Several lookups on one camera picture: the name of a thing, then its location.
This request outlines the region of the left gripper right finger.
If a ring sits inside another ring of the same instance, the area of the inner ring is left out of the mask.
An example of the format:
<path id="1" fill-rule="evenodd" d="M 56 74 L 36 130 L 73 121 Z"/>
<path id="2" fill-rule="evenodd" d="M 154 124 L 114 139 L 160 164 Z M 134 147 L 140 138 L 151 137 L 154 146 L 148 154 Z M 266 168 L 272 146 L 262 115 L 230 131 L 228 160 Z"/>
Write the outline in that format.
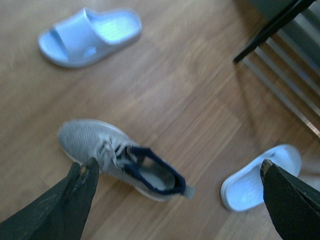
<path id="1" fill-rule="evenodd" d="M 263 200 L 283 240 L 320 238 L 320 192 L 269 159 L 262 162 Z"/>

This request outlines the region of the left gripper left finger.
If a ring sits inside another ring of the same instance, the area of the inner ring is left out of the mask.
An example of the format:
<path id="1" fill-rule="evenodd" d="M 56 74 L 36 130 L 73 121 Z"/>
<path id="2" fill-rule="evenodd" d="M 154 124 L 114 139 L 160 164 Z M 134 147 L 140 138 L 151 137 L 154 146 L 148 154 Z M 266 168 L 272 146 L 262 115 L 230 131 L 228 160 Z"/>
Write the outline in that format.
<path id="1" fill-rule="evenodd" d="M 1 222 L 2 240 L 79 240 L 91 209 L 99 165 L 74 162 L 67 176 L 32 203 Z"/>

